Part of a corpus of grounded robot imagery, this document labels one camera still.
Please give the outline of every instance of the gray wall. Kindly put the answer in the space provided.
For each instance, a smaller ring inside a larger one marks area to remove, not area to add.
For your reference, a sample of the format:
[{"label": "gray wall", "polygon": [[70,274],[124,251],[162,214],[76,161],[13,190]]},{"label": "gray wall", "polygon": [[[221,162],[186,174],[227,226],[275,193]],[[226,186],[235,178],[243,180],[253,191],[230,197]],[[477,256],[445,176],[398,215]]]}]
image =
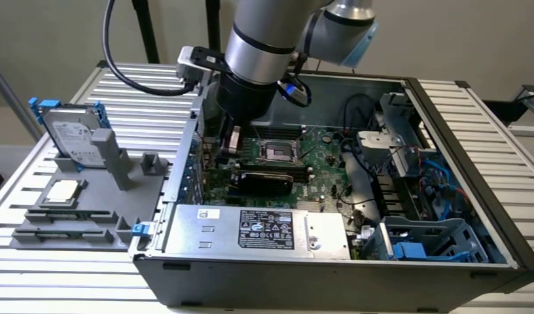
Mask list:
[{"label": "gray wall", "polygon": [[[205,0],[150,2],[160,57],[172,63],[183,45],[207,45]],[[225,42],[237,2],[222,1]],[[102,59],[104,6],[0,0],[0,70],[21,99],[72,97]],[[376,0],[376,9],[380,34],[358,72],[466,80],[497,99],[534,84],[534,0]],[[118,0],[111,41],[118,61],[146,62],[130,0]]]}]

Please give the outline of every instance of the cable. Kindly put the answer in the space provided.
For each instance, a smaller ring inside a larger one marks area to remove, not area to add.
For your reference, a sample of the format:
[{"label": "cable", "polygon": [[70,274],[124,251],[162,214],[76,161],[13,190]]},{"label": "cable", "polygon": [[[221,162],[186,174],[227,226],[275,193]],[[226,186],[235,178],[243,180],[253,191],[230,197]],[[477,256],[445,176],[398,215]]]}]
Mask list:
[{"label": "cable", "polygon": [[372,97],[370,97],[369,95],[366,95],[365,93],[354,94],[354,95],[351,95],[351,96],[346,99],[346,101],[345,101],[345,110],[343,110],[343,133],[347,133],[347,130],[346,130],[346,109],[347,109],[347,107],[349,107],[349,104],[350,104],[351,100],[353,100],[355,97],[365,97],[365,98],[368,98],[368,99],[372,101],[372,103],[376,103],[374,98],[372,98]]},{"label": "cable", "polygon": [[350,219],[351,218],[351,216],[346,216],[345,214],[343,214],[343,212],[341,211],[341,208],[338,208],[337,207],[337,212],[341,214],[341,216],[343,216],[345,218],[347,218],[347,219]]},{"label": "cable", "polygon": [[438,221],[442,221],[448,218],[448,215],[450,214],[450,201],[445,201],[445,208],[444,208],[444,212],[438,218]]},{"label": "cable", "polygon": [[380,168],[384,168],[384,166],[385,166],[388,160],[389,160],[389,159],[393,157],[393,155],[396,155],[396,153],[397,153],[400,150],[402,150],[405,147],[413,147],[413,148],[416,148],[414,145],[405,145],[405,146],[397,147],[397,148],[396,148],[396,151],[394,151],[393,153],[390,153],[390,154],[386,156],[386,158],[384,158],[384,162],[382,162],[382,165],[380,166]]},{"label": "cable", "polygon": [[366,168],[365,164],[364,164],[362,161],[361,161],[361,158],[360,158],[358,155],[354,153],[353,146],[351,146],[351,149],[350,149],[350,150],[345,150],[345,149],[343,149],[343,144],[345,144],[346,141],[353,141],[353,139],[343,139],[343,141],[341,142],[341,145],[339,145],[339,146],[341,146],[342,152],[350,152],[350,153],[353,154],[353,157],[354,157],[354,159],[357,160],[357,162],[358,162],[361,168],[366,171],[366,174],[368,174],[374,180],[377,180],[377,176],[372,173],[372,171],[369,170],[369,168]]},{"label": "cable", "polygon": [[469,196],[468,196],[468,194],[465,193],[465,191],[461,190],[460,188],[456,188],[456,192],[460,193],[460,194],[462,195],[462,199],[465,200],[465,203],[468,203],[468,205],[470,205]]},{"label": "cable", "polygon": [[528,100],[528,99],[532,99],[532,98],[534,98],[534,95],[529,95],[529,96],[525,96],[525,97],[520,97],[520,98],[516,99],[513,102],[517,103],[517,102],[520,102],[520,101],[523,101],[523,100]]},{"label": "cable", "polygon": [[114,4],[115,0],[108,0],[108,5],[107,5],[107,10],[104,12],[104,22],[103,22],[103,27],[102,27],[102,49],[104,50],[104,58],[108,63],[110,70],[118,77],[120,81],[123,81],[128,86],[135,88],[136,90],[151,94],[156,96],[180,96],[188,92],[191,92],[195,88],[197,82],[187,82],[183,86],[182,89],[179,90],[159,90],[156,88],[147,87],[139,83],[136,83],[134,80],[127,78],[124,74],[120,72],[120,70],[116,67],[116,64],[112,59],[112,53],[110,52],[110,19],[112,17],[112,9],[114,9]]},{"label": "cable", "polygon": [[445,169],[437,162],[434,162],[429,159],[425,159],[425,161],[422,163],[433,166],[436,169],[438,169],[444,172],[446,183],[449,184],[450,183],[450,172],[448,171],[448,169]]},{"label": "cable", "polygon": [[345,192],[345,190],[346,190],[346,189],[343,189],[343,190],[341,191],[341,193],[339,193],[339,195],[338,195],[338,199],[339,199],[339,201],[341,201],[342,203],[345,203],[345,204],[347,204],[347,205],[361,205],[361,204],[364,204],[364,203],[368,203],[369,201],[376,201],[376,198],[370,198],[370,199],[368,199],[368,200],[358,201],[357,203],[350,203],[350,202],[347,202],[347,201],[343,200],[343,192]]},{"label": "cable", "polygon": [[299,74],[295,73],[294,75],[285,73],[283,78],[281,79],[282,83],[287,84],[287,87],[298,88],[301,91],[306,92],[306,103],[302,103],[301,101],[295,100],[290,93],[286,91],[283,86],[281,84],[277,84],[277,90],[279,94],[285,97],[286,100],[289,100],[295,106],[301,108],[307,108],[311,105],[311,90],[309,85],[301,80]]}]

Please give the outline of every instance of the sticker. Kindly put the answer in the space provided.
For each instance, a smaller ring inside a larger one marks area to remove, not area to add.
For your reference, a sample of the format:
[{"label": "sticker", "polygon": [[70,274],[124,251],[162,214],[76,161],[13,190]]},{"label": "sticker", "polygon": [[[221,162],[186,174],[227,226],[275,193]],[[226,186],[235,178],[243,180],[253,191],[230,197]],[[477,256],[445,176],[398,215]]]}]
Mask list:
[{"label": "sticker", "polygon": [[211,208],[202,208],[198,211],[199,219],[219,219],[221,218],[221,210]]},{"label": "sticker", "polygon": [[241,211],[239,228],[245,249],[294,250],[293,212]]},{"label": "sticker", "polygon": [[71,159],[87,167],[104,166],[99,148],[91,144],[90,128],[76,122],[54,122],[54,127]]}]

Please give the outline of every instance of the blue clip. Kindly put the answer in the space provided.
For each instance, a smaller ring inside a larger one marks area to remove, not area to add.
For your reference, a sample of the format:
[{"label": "blue clip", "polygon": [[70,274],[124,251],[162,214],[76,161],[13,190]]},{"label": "blue clip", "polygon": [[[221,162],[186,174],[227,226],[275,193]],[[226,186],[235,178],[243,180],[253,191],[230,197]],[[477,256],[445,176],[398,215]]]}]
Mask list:
[{"label": "blue clip", "polygon": [[39,102],[39,99],[36,97],[32,97],[30,100],[31,111],[32,111],[34,117],[36,118],[36,121],[44,125],[44,118],[42,117],[39,105],[36,104],[38,102]]},{"label": "blue clip", "polygon": [[56,109],[59,106],[62,106],[62,102],[58,99],[44,99],[39,104],[43,109]]},{"label": "blue clip", "polygon": [[110,125],[107,109],[104,107],[104,104],[100,102],[100,100],[96,101],[96,103],[95,103],[95,109],[96,109],[96,112],[99,113],[100,126],[111,129],[112,126]]},{"label": "blue clip", "polygon": [[148,230],[151,226],[148,224],[135,224],[134,228],[131,229],[131,235],[134,237],[148,237]]}]

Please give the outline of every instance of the blue cable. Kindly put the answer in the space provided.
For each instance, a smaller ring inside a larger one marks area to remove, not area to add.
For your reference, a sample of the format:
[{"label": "blue cable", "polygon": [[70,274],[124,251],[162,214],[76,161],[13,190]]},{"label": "blue cable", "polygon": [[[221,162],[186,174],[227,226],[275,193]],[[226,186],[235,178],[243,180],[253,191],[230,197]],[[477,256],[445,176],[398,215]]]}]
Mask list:
[{"label": "blue cable", "polygon": [[445,179],[448,181],[448,184],[450,183],[450,172],[448,171],[448,169],[445,169],[437,162],[425,159],[425,161],[422,162],[424,164],[428,164],[430,166],[433,166],[436,169],[441,170],[445,174]]},{"label": "blue cable", "polygon": [[448,214],[450,213],[450,201],[445,201],[445,208],[444,208],[444,212],[440,216],[438,221],[445,220],[445,218],[448,217]]}]

